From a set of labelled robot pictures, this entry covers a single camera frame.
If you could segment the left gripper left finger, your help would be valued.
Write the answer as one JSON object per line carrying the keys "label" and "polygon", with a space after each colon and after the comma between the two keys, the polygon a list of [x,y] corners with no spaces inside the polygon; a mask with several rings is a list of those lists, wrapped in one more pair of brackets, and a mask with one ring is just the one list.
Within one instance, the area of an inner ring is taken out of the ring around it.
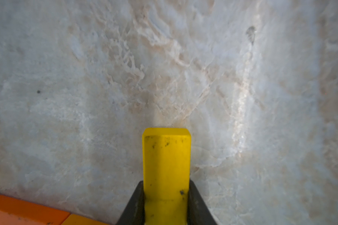
{"label": "left gripper left finger", "polygon": [[145,224],[145,194],[144,183],[140,181],[128,201],[116,225]]}

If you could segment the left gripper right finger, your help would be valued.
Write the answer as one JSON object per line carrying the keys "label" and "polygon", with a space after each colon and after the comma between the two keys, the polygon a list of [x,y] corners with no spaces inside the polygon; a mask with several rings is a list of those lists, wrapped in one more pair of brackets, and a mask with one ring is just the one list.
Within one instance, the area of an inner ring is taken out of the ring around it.
{"label": "left gripper right finger", "polygon": [[196,185],[192,180],[189,183],[188,191],[188,225],[217,225]]}

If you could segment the orange small block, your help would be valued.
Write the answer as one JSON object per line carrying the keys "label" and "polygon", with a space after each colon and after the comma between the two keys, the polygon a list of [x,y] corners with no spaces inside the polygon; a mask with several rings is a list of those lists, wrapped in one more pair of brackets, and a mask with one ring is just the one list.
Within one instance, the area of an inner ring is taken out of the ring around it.
{"label": "orange small block", "polygon": [[62,225],[108,225],[97,220],[86,218],[76,214],[70,214]]}

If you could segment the yellow long block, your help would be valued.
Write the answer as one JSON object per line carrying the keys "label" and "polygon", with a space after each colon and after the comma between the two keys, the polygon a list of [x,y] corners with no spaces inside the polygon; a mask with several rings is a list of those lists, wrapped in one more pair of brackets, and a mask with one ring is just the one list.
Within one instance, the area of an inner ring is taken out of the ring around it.
{"label": "yellow long block", "polygon": [[142,146],[145,224],[187,224],[190,132],[185,128],[147,128]]}

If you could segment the red-orange block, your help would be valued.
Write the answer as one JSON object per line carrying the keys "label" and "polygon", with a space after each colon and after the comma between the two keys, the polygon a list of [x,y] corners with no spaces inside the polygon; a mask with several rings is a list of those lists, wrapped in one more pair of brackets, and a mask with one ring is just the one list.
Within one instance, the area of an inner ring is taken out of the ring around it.
{"label": "red-orange block", "polygon": [[70,213],[0,195],[0,225],[60,225]]}

